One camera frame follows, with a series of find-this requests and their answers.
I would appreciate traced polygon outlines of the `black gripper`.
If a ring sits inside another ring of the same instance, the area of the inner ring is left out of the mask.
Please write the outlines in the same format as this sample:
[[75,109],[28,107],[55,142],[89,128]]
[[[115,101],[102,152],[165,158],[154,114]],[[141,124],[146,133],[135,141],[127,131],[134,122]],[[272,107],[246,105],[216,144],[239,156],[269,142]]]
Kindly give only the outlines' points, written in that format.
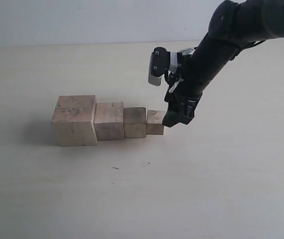
[[168,83],[164,101],[167,103],[167,111],[162,120],[165,127],[173,127],[179,123],[188,125],[195,117],[195,109],[202,97],[202,93],[197,96],[188,96],[187,93],[178,92],[178,86],[183,82],[179,74],[171,72],[165,75]]

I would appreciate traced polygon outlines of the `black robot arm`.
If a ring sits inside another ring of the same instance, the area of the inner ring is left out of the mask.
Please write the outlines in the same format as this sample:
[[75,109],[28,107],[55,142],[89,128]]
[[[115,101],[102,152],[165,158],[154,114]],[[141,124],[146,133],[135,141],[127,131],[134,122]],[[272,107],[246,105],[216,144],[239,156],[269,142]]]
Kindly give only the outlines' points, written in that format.
[[189,124],[204,89],[243,50],[284,38],[284,0],[223,1],[214,11],[208,32],[192,54],[180,54],[168,76],[168,103],[162,124]]

